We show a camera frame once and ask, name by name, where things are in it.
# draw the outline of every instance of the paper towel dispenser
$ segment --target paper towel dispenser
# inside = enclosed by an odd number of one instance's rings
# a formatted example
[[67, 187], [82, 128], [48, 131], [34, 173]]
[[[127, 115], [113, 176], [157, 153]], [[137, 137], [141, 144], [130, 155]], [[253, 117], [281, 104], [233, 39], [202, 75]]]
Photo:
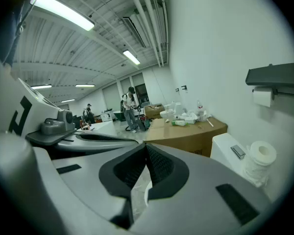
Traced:
[[294, 88], [294, 63], [272, 65], [248, 70], [247, 85], [267, 86], [271, 88]]

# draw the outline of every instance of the toilet paper roll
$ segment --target toilet paper roll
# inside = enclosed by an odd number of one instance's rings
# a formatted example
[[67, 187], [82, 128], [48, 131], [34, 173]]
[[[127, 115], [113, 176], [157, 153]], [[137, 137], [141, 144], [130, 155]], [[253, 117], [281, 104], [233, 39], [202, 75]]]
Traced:
[[273, 104], [272, 89], [268, 87], [255, 87], [253, 99], [256, 104], [270, 107]]
[[255, 186], [266, 183], [269, 176], [269, 167], [276, 159], [274, 147], [264, 141], [254, 142], [246, 156], [244, 175]]
[[276, 159], [274, 147], [264, 141], [256, 141], [251, 144], [249, 155], [259, 165], [268, 166]]

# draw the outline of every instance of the fluorescent ceiling light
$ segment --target fluorescent ceiling light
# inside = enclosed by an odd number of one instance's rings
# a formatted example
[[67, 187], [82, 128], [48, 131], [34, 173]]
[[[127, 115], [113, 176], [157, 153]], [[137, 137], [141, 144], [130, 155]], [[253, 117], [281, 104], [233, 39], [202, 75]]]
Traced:
[[77, 12], [68, 8], [66, 5], [58, 2], [57, 0], [31, 0], [31, 4], [35, 3], [35, 6], [42, 9], [48, 10], [54, 14], [59, 15], [74, 24], [82, 27], [86, 30], [91, 30], [95, 25], [86, 19], [85, 17], [79, 15]]
[[136, 57], [133, 56], [133, 54], [131, 52], [129, 52], [128, 50], [124, 51], [123, 54], [125, 56], [127, 56], [134, 64], [138, 65], [141, 62], [137, 60]]
[[45, 85], [36, 85], [36, 86], [31, 86], [32, 89], [44, 89], [44, 88], [50, 88], [52, 87], [51, 84], [45, 84]]
[[93, 84], [77, 84], [75, 87], [95, 87]]
[[64, 101], [61, 101], [61, 103], [70, 102], [70, 101], [74, 101], [74, 100], [75, 100], [75, 99], [64, 100]]

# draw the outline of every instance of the ceiling pipe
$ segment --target ceiling pipe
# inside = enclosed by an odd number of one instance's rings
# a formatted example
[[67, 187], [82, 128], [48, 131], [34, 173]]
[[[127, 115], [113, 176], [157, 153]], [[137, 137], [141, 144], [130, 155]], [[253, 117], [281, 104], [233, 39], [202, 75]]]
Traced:
[[156, 9], [156, 14], [157, 14], [157, 19], [159, 22], [159, 28], [160, 28], [160, 36], [161, 36], [161, 44], [162, 44], [162, 49], [165, 49], [165, 37], [163, 34], [163, 30], [162, 30], [162, 21], [160, 20], [160, 13], [159, 13], [159, 7], [158, 7], [158, 3], [157, 0], [153, 0], [153, 3], [155, 5], [155, 9]]
[[88, 3], [86, 3], [84, 0], [79, 0], [83, 5], [88, 7], [90, 10], [92, 10], [97, 16], [101, 17], [122, 39], [123, 41], [127, 44], [128, 47], [132, 49], [132, 51], [137, 55], [135, 49], [127, 42], [127, 40], [115, 29], [112, 24], [109, 23], [109, 21], [104, 18], [100, 13], [98, 13], [92, 6], [90, 6]]
[[165, 23], [166, 23], [166, 34], [167, 34], [167, 64], [169, 63], [169, 31], [168, 31], [168, 16], [167, 16], [167, 7], [165, 0], [162, 1], [163, 12], [165, 14]]
[[149, 35], [149, 38], [150, 38], [150, 41], [151, 41], [151, 45], [152, 45], [153, 51], [155, 52], [155, 55], [156, 55], [156, 58], [157, 58], [158, 65], [159, 65], [159, 67], [161, 67], [161, 64], [160, 64], [160, 61], [159, 61], [158, 52], [157, 52], [157, 48], [156, 48], [156, 44], [155, 44], [155, 41], [153, 39], [153, 35], [151, 33], [151, 30], [150, 30], [150, 27], [149, 27], [149, 24], [148, 24], [146, 15], [144, 13], [143, 7], [141, 5], [141, 2], [139, 0], [133, 0], [133, 1], [134, 1], [135, 5], [136, 5], [136, 8], [138, 9], [138, 12], [139, 12], [140, 16], [143, 19], [143, 22], [145, 24], [145, 27], [147, 29], [147, 32], [148, 32], [148, 35]]
[[145, 3], [146, 3], [147, 10], [148, 10], [148, 13], [149, 13], [149, 16], [150, 16], [150, 19], [151, 19], [151, 24], [152, 24], [152, 27], [153, 27], [153, 31], [154, 31], [155, 36], [156, 36], [156, 42], [157, 42], [158, 49], [159, 49], [159, 52], [160, 52], [161, 63], [162, 63], [162, 66], [164, 66], [163, 55], [162, 55], [162, 50], [161, 50], [161, 45], [160, 45], [159, 32], [158, 32], [158, 25], [156, 23], [155, 14], [153, 12], [151, 1], [150, 0], [145, 0]]
[[144, 34], [146, 36], [147, 42], [148, 42], [149, 46], [151, 46], [151, 42], [150, 42], [150, 39], [148, 37], [148, 33], [147, 33], [147, 30], [146, 30], [146, 27], [145, 27], [145, 25], [144, 25], [144, 23], [142, 21], [142, 17], [140, 15], [137, 15], [137, 14], [133, 14], [133, 17], [135, 17], [138, 20], [138, 22], [141, 25], [141, 27], [143, 29], [143, 32], [144, 32]]
[[109, 5], [107, 5], [107, 3], [104, 0], [99, 0], [99, 1], [102, 2], [122, 22], [121, 18], [114, 12], [113, 9], [110, 8]]
[[[154, 65], [156, 65], [157, 63], [153, 63], [153, 64], [150, 64], [150, 62], [148, 61], [148, 65], [147, 66], [144, 66], [144, 67], [142, 67], [142, 68], [140, 68], [139, 70], [143, 70], [143, 69], [145, 69], [145, 68], [148, 68], [148, 67], [151, 67], [151, 66], [154, 66]], [[130, 71], [130, 72], [128, 72], [128, 73], [126, 73], [126, 74], [123, 74], [123, 75], [121, 75], [121, 76], [119, 76], [117, 79], [118, 80], [124, 80], [124, 79], [126, 79], [125, 77], [127, 77], [128, 75], [130, 75], [130, 74], [132, 74], [133, 73], [133, 71]], [[90, 94], [90, 93], [92, 93], [92, 92], [94, 92], [94, 91], [96, 91], [96, 90], [100, 90], [100, 89], [103, 89], [103, 87], [108, 87], [109, 85], [113, 85], [115, 82], [113, 81], [113, 82], [110, 82], [110, 83], [107, 83], [107, 84], [105, 84], [105, 85], [101, 85], [100, 87], [98, 87], [98, 88], [96, 88], [95, 90], [88, 90], [86, 93], [85, 93], [85, 95], [83, 96], [83, 97], [85, 97], [85, 96], [87, 96], [88, 94]]]

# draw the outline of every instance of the person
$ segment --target person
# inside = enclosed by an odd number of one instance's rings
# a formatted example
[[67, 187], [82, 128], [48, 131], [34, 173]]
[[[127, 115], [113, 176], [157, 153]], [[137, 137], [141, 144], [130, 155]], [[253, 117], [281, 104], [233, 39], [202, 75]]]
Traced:
[[135, 90], [133, 87], [128, 88], [128, 92], [123, 95], [123, 107], [124, 107], [124, 117], [132, 133], [136, 133], [138, 124], [135, 120], [133, 108], [135, 107], [134, 99]]
[[25, 7], [25, 2], [19, 1], [5, 17], [0, 28], [0, 60], [8, 73], [11, 71], [20, 34], [25, 26], [25, 17], [31, 10]]
[[86, 110], [88, 112], [88, 122], [90, 123], [95, 123], [95, 119], [94, 119], [94, 113], [92, 113], [91, 109], [91, 104], [87, 104]]

